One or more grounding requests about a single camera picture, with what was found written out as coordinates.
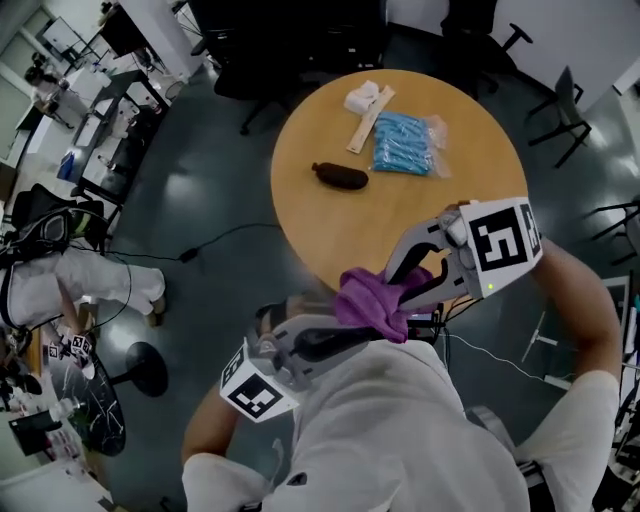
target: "cable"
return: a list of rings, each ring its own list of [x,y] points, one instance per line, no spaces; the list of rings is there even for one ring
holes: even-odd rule
[[[129,295],[127,296],[127,300],[115,315],[109,318],[109,320],[105,320],[104,322],[100,322],[99,324],[94,325],[91,329],[89,329],[88,333],[91,333],[96,329],[98,329],[99,327],[102,327],[103,325],[108,324],[109,322],[111,322],[111,320],[114,320],[129,305],[129,301],[131,300],[131,292],[133,291],[133,278],[131,277],[131,267],[129,267],[129,264],[126,261],[124,261],[122,258],[118,258],[118,259],[127,267],[127,272],[129,273]]]
[[[491,352],[489,352],[486,348],[482,348],[482,347],[476,347],[475,345],[472,345],[471,343],[469,343],[467,340],[461,338],[460,336],[456,335],[456,334],[451,334],[449,333],[449,330],[445,328],[446,334],[444,336],[452,336],[454,338],[458,338],[462,343],[464,343],[465,345],[467,345],[469,348],[472,348],[474,350],[479,350],[480,352],[484,352],[485,354],[488,354],[489,356],[491,356],[493,359],[495,359],[496,361],[499,361],[501,363],[507,363],[510,364],[511,366],[513,366],[516,370],[518,370],[521,374],[523,374],[525,377],[529,377],[530,379],[536,379],[539,380],[540,382],[545,382],[545,380],[542,377],[538,377],[537,375],[531,375],[527,372],[525,372],[522,368],[520,368],[518,365],[516,365],[515,363],[509,361],[508,359],[501,359],[500,357],[494,356]]]
[[[208,245],[212,245],[212,244],[216,243],[217,241],[221,240],[222,238],[224,238],[227,235],[230,235],[231,233],[235,233],[236,231],[240,231],[242,229],[247,229],[247,228],[252,228],[252,227],[269,227],[269,228],[282,229],[278,224],[266,224],[266,223],[262,223],[262,222],[254,222],[254,223],[251,223],[251,224],[241,224],[241,225],[236,226],[234,228],[228,229],[227,231],[225,231],[223,233],[220,233],[217,237],[213,238],[212,240],[209,240],[208,242],[205,242],[205,243],[200,244],[200,245],[198,245],[196,247],[192,247],[191,249],[186,250],[178,258],[168,258],[168,257],[164,257],[164,256],[152,256],[150,254],[130,254],[130,253],[124,253],[124,252],[118,252],[118,251],[105,251],[105,254],[114,255],[118,260],[120,260],[124,265],[126,265],[127,272],[129,273],[129,295],[127,296],[126,302],[122,305],[120,310],[115,315],[113,315],[108,320],[105,320],[104,322],[101,322],[99,324],[94,325],[91,329],[89,329],[89,332],[93,332],[97,328],[102,327],[103,325],[105,325],[105,324],[111,322],[112,320],[114,320],[118,315],[120,315],[120,313],[122,313],[125,310],[125,308],[129,305],[129,300],[131,300],[131,293],[133,291],[133,279],[131,277],[131,267],[129,267],[129,264],[126,261],[124,261],[122,258],[120,258],[119,255],[131,256],[131,257],[152,258],[152,259],[158,259],[158,260],[181,261],[182,263],[187,263],[187,262],[191,261],[193,258],[195,258],[198,255],[199,251],[201,249],[203,249],[204,247],[207,247]],[[83,247],[83,246],[78,245],[78,244],[71,244],[70,243],[69,246],[73,247],[75,249],[78,249],[78,250],[82,250],[82,251],[89,251],[89,252],[96,252],[96,253],[100,252],[99,250],[92,249],[90,247]]]
[[[451,314],[451,312],[457,308],[458,306],[464,306],[465,304],[468,304],[469,302],[472,302],[474,299],[467,299],[464,302],[461,302],[460,304],[458,304],[458,301],[462,298],[463,296],[457,297],[452,303],[451,303],[451,307],[449,308],[449,311],[447,311],[447,314],[444,317],[444,322],[447,323],[447,320],[449,319],[449,315]]]
[[[240,231],[241,229],[257,228],[257,227],[276,228],[276,229],[282,230],[282,227],[279,224],[267,224],[267,223],[264,223],[264,222],[252,222],[250,224],[240,224],[239,226],[236,226],[235,228],[228,229],[224,233],[219,234],[217,237],[215,237],[212,240],[209,240],[208,242],[200,244],[200,245],[198,245],[196,247],[192,247],[191,249],[183,252],[178,257],[178,259],[180,261],[182,261],[183,263],[186,263],[187,261],[190,261],[193,258],[195,258],[198,255],[198,252],[200,252],[201,249],[204,249],[205,247],[207,247],[207,246],[209,246],[211,244],[215,244],[221,238],[224,238],[225,236],[230,235],[231,233],[235,233],[236,231]]]
[[[462,302],[461,304],[458,304],[458,306],[463,306],[464,304],[467,304],[468,302],[471,302],[474,299],[469,299],[468,301]],[[445,318],[445,323],[453,320],[454,318],[459,317],[462,313],[464,313],[465,311],[468,311],[469,309],[471,309],[473,306],[475,306],[476,304],[478,304],[479,302],[482,302],[484,300],[483,298],[480,298],[478,300],[476,300],[473,304],[470,304],[469,306],[467,306],[466,308],[464,308],[462,311],[456,313],[455,315],[453,315],[451,318],[449,318],[448,314],[447,314],[447,318]]]
[[[74,249],[78,249],[79,251],[96,252],[96,253],[101,252],[99,249],[93,249],[92,247],[85,247],[79,244],[69,243],[69,247],[73,247]],[[114,256],[130,256],[132,258],[151,258],[152,260],[180,261],[179,258],[169,258],[166,256],[153,256],[151,254],[131,254],[128,252],[120,252],[120,251],[104,251],[104,253],[113,254]]]
[[[282,229],[280,227],[280,225],[278,224],[267,224],[267,223],[263,223],[263,222],[252,222],[250,224],[240,224],[239,226],[236,226],[234,228],[231,229],[227,229],[226,231],[220,233],[218,236],[216,236],[215,238],[204,242],[203,244],[197,245],[195,247],[192,247],[191,249],[187,249],[186,251],[184,251],[180,256],[178,256],[177,258],[172,258],[170,256],[154,256],[152,254],[133,254],[133,253],[128,253],[128,252],[120,252],[120,251],[104,251],[105,254],[113,254],[114,256],[129,256],[132,258],[151,258],[152,260],[165,260],[165,261],[180,261],[182,263],[188,263],[189,261],[191,261],[192,259],[194,259],[196,256],[198,256],[198,254],[200,253],[200,251],[202,249],[204,249],[205,247],[215,244],[216,242],[218,242],[219,240],[223,239],[225,236],[230,235],[231,233],[235,233],[236,231],[241,231],[243,229],[248,229],[248,228],[255,228],[255,227],[263,227],[263,228],[276,228],[276,229]],[[78,244],[69,244],[70,247],[73,247],[74,249],[78,249],[80,251],[89,251],[89,252],[96,252],[96,253],[100,253],[99,249],[92,249],[90,247],[84,247],[82,245],[78,245]]]

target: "white tissue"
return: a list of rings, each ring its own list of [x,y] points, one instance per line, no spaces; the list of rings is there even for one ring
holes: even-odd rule
[[[361,116],[369,110],[369,107],[378,99],[378,96],[380,96],[378,84],[367,80],[360,88],[347,94],[344,100],[344,107]]]

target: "white shirt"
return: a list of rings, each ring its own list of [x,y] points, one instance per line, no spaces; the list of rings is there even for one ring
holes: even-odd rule
[[[517,449],[520,459],[543,467],[558,512],[589,510],[617,410],[616,379],[590,372]],[[264,512],[529,510],[514,456],[467,421],[449,375],[426,343],[371,343],[317,383],[295,419],[291,471],[283,484],[271,489],[247,467],[195,455],[183,474],[189,511],[236,512],[255,501]],[[287,484],[301,473],[304,485]]]

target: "purple cloth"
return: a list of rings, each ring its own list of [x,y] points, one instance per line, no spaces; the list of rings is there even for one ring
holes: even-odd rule
[[[400,297],[432,278],[429,271],[416,267],[401,284],[387,284],[384,272],[375,275],[363,268],[347,270],[340,276],[340,291],[334,302],[336,317],[343,325],[373,327],[389,341],[404,343],[409,336],[407,319],[415,313],[431,313],[437,305],[400,311]]]

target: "table top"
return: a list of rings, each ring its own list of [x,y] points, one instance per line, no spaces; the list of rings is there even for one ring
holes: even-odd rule
[[[344,108],[344,99],[365,80],[395,90],[385,110],[445,121],[447,148],[441,155],[451,178],[369,170],[373,133],[359,155],[345,149],[360,117]],[[327,187],[311,170],[314,162],[361,169],[369,183],[355,192]],[[339,78],[298,106],[276,143],[271,193],[289,243],[316,276],[337,290],[340,275],[350,268],[382,271],[402,233],[445,206],[526,196],[527,184],[509,138],[482,106],[435,78],[385,69]]]
[[[93,379],[87,379],[83,375],[73,357],[49,357],[47,366],[58,400],[77,398],[85,404],[69,418],[82,442],[90,450],[114,456],[124,450],[124,417],[118,397],[109,382],[109,375],[96,355],[93,356],[93,363]]]

